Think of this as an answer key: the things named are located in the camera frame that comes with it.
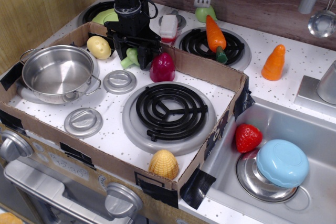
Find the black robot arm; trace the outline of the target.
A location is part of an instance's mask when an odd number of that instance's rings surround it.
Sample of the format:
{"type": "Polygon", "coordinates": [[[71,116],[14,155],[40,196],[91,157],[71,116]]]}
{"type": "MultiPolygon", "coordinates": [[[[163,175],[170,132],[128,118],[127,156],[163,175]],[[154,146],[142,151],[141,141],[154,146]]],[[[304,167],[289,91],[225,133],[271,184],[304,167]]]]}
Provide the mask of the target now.
{"type": "Polygon", "coordinates": [[[145,69],[161,52],[161,37],[150,28],[152,17],[149,4],[153,2],[151,0],[114,0],[113,8],[118,21],[104,23],[107,37],[113,40],[120,59],[127,57],[128,48],[136,48],[141,69],[145,69]]]}

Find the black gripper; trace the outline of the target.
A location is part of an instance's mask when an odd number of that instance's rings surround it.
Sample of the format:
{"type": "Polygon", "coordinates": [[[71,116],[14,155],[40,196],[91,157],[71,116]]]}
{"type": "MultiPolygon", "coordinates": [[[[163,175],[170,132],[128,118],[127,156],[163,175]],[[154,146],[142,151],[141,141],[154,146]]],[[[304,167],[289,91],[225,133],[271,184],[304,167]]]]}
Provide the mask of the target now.
{"type": "Polygon", "coordinates": [[[107,37],[113,41],[120,60],[127,57],[129,47],[138,48],[140,69],[145,69],[160,50],[161,37],[150,28],[147,8],[134,13],[118,13],[118,22],[105,22],[107,37]]]}

